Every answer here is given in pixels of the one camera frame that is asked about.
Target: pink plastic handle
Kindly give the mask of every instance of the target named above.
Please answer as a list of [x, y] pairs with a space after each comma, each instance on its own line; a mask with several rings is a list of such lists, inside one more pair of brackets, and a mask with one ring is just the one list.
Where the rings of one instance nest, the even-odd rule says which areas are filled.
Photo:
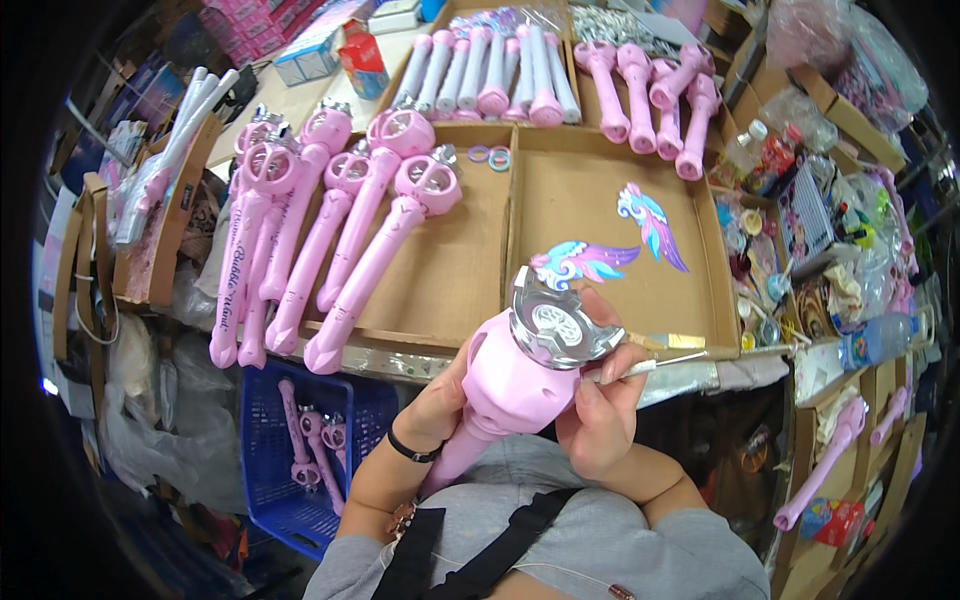
[[463, 421], [423, 481], [425, 495], [459, 477], [492, 442], [537, 433], [573, 403], [580, 370], [555, 371], [531, 360], [514, 341], [510, 314], [486, 321], [470, 340]]
[[306, 309], [310, 290], [320, 272], [333, 235], [353, 205], [353, 197], [341, 190], [324, 192], [324, 203], [307, 235], [300, 257], [287, 282], [286, 291], [276, 308], [276, 315], [267, 327], [264, 343], [271, 351], [289, 356], [297, 349], [300, 319]]
[[267, 326], [267, 300], [257, 296], [260, 282], [267, 272], [267, 257], [276, 242], [283, 203], [286, 198], [275, 197], [273, 205], [267, 210], [260, 234], [253, 252], [253, 264], [250, 268], [250, 280], [247, 282], [247, 318], [244, 320], [243, 341], [237, 351], [237, 364], [241, 367], [254, 366], [260, 370], [267, 364], [267, 351], [263, 347], [263, 333]]
[[814, 494], [824, 484], [827, 474], [843, 454], [847, 446], [863, 431], [866, 423], [867, 411], [863, 398], [858, 396], [847, 403], [847, 406], [837, 416], [837, 426], [833, 430], [833, 437], [827, 444], [827, 451], [823, 458], [810, 473], [804, 484], [800, 486], [793, 498], [774, 516], [774, 526], [781, 531], [790, 531], [797, 524], [797, 519], [813, 499]]
[[420, 495], [424, 498], [429, 497], [449, 486], [456, 481], [457, 477], [463, 475], [493, 442], [503, 437], [506, 436], [491, 439], [477, 438], [470, 433], [466, 423], [461, 421], [456, 431], [444, 444], [444, 451], [433, 462], [430, 472], [420, 484]]
[[333, 469], [330, 468], [330, 461], [326, 460], [326, 446], [321, 441], [319, 435], [308, 436], [306, 442], [310, 444], [310, 448], [313, 449], [313, 455], [317, 459], [317, 466], [320, 467], [320, 476], [324, 480], [326, 493], [330, 496], [330, 504], [333, 505], [333, 512], [336, 513], [337, 516], [341, 516], [344, 513], [344, 495], [337, 486], [337, 480], [333, 476]]
[[890, 427], [894, 424], [894, 421], [899, 419], [903, 411], [906, 410], [906, 401], [909, 396], [910, 394], [907, 393], [906, 387], [900, 386], [893, 397], [890, 398], [890, 401], [887, 402], [886, 417], [883, 418], [870, 434], [870, 445], [883, 444], [883, 440], [887, 437], [887, 432], [890, 431]]
[[700, 44], [684, 44], [680, 49], [680, 68], [650, 86], [650, 104], [660, 110], [677, 104], [680, 93], [699, 73], [716, 73], [713, 54]]
[[330, 448], [337, 455], [340, 466], [344, 473], [347, 472], [347, 425], [345, 423], [325, 424], [321, 432], [321, 438], [324, 439], [326, 447]]
[[[668, 77], [677, 68], [672, 60], [655, 59], [654, 81]], [[660, 110], [660, 127], [657, 131], [657, 154], [663, 160], [675, 160], [684, 149], [684, 141], [680, 138], [680, 105], [674, 103], [670, 108]]]
[[350, 116], [333, 108], [321, 108], [303, 124], [300, 132], [300, 141], [304, 144], [300, 152], [300, 180], [283, 213], [283, 222], [270, 255], [267, 273], [260, 284], [261, 300], [279, 302], [283, 297], [310, 198], [330, 157], [343, 151], [352, 129]]
[[241, 167], [247, 191], [240, 197], [243, 219], [238, 224], [228, 269], [227, 293], [217, 298], [216, 321], [210, 334], [210, 360], [220, 369], [233, 364], [237, 355], [238, 304], [247, 293], [257, 234], [274, 195], [287, 194], [299, 174], [300, 159], [284, 146], [257, 144], [244, 155]]
[[630, 93], [630, 147], [639, 155], [650, 155], [657, 151], [657, 134], [647, 102], [647, 85], [653, 76], [653, 63], [643, 48], [623, 44], [616, 51], [616, 65]]
[[326, 281], [317, 292], [317, 308], [321, 312], [329, 312], [334, 301], [340, 296], [359, 258], [373, 215], [387, 191], [387, 183], [396, 173], [401, 161], [400, 155], [387, 148], [377, 148], [372, 152], [370, 174], [357, 192], [353, 208], [340, 234], [340, 241], [337, 242], [337, 250], [333, 254], [330, 269], [326, 273]]
[[630, 121], [623, 114], [610, 72], [616, 66], [616, 47], [606, 41], [580, 42], [573, 48], [577, 66], [588, 71], [597, 88], [600, 100], [600, 130], [614, 144], [627, 141]]
[[677, 175], [680, 179], [697, 181], [704, 176], [704, 145], [710, 117], [720, 108], [720, 92], [709, 75], [700, 73], [686, 90], [690, 104], [690, 124], [686, 127], [684, 149], [677, 156]]
[[297, 415], [297, 403], [294, 401], [294, 384], [289, 379], [280, 379], [276, 384], [283, 401], [283, 413], [287, 418], [287, 430], [294, 447], [294, 464], [290, 468], [290, 477], [302, 486], [314, 486], [321, 479], [320, 469], [310, 460], [303, 444], [300, 432], [300, 419]]
[[[413, 180], [410, 174], [415, 170], [421, 175]], [[427, 184], [436, 180], [446, 180], [448, 185], [441, 190], [427, 189]], [[394, 189], [398, 196], [391, 202], [390, 214], [344, 284], [320, 331], [303, 350], [303, 362], [314, 373], [331, 374], [340, 369], [344, 345], [357, 318], [413, 228], [428, 216], [446, 213], [463, 198], [453, 171], [430, 156], [404, 160]]]
[[369, 174], [370, 161], [365, 156], [350, 152], [336, 155], [326, 165], [324, 203], [317, 213], [303, 248], [300, 249], [274, 320], [267, 327], [265, 342], [270, 350], [289, 356], [297, 349], [300, 318], [306, 309], [310, 290], [317, 280], [326, 251]]

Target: bracelet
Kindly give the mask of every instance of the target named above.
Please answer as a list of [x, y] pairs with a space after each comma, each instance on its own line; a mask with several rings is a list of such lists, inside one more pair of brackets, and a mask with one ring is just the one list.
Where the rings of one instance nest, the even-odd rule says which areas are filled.
[[396, 438], [396, 436], [394, 435], [393, 423], [390, 423], [390, 429], [387, 431], [387, 440], [390, 441], [390, 445], [394, 447], [394, 450], [396, 450], [403, 456], [406, 456], [413, 462], [421, 463], [421, 464], [432, 463], [435, 460], [437, 460], [437, 457], [440, 456], [441, 450], [443, 450], [444, 446], [446, 445], [446, 440], [443, 440], [442, 442], [440, 442], [440, 447], [434, 450], [433, 452], [429, 452], [427, 454], [420, 454], [419, 452], [414, 452], [407, 446], [401, 444], [400, 440]]

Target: bottle cap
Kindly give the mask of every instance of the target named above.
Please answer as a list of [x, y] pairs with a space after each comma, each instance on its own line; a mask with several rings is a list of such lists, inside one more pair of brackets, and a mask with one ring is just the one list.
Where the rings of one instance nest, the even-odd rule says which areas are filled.
[[767, 138], [767, 126], [763, 124], [763, 121], [759, 119], [754, 119], [750, 122], [750, 126], [747, 128], [747, 132], [753, 137], [753, 139], [763, 141]]
[[793, 123], [787, 125], [786, 131], [783, 133], [798, 144], [800, 143], [800, 140], [804, 139], [804, 133], [801, 132], [800, 128]]

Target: black strap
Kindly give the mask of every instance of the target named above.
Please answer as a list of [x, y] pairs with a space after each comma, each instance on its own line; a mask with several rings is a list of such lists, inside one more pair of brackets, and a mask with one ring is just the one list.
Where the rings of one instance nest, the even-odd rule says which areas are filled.
[[371, 600], [414, 600], [430, 587], [430, 552], [444, 526], [446, 509], [417, 509], [396, 543], [394, 559], [383, 572]]
[[510, 515], [510, 526], [480, 554], [459, 571], [446, 574], [446, 581], [426, 591], [422, 600], [473, 600], [486, 598], [517, 561], [546, 531], [563, 509], [566, 501], [579, 489], [536, 493], [534, 501]]

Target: fingernail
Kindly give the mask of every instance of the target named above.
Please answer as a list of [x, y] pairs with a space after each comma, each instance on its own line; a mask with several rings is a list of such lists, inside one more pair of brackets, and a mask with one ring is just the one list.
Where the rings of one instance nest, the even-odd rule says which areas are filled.
[[609, 383], [613, 383], [613, 367], [614, 367], [613, 361], [611, 361], [607, 365], [604, 365], [603, 372], [600, 375], [601, 385], [607, 385]]
[[584, 379], [580, 382], [580, 399], [584, 404], [592, 404], [596, 400], [597, 384], [592, 379]]

